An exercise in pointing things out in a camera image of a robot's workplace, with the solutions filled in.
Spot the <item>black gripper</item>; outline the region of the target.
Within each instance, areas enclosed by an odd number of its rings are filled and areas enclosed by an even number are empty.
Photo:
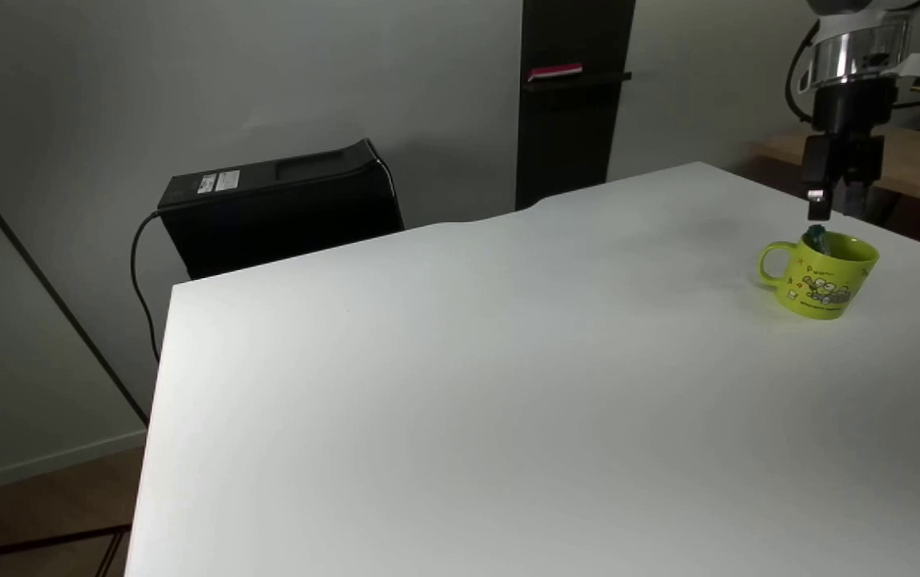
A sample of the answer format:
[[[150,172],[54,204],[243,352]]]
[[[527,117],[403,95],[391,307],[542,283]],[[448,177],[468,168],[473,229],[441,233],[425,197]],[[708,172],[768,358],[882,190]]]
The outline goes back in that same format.
[[[892,79],[829,84],[813,88],[812,133],[800,150],[806,222],[829,219],[840,183],[871,184],[882,177],[884,139],[896,85]]]

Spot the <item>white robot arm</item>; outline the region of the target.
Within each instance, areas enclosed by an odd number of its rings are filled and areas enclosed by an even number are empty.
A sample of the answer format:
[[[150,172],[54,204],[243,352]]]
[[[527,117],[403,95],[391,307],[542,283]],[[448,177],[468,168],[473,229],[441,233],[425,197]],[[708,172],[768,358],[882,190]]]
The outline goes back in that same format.
[[[896,103],[920,0],[806,0],[813,21],[813,111],[800,150],[812,222],[828,222],[832,194],[865,191],[882,177],[878,125]]]

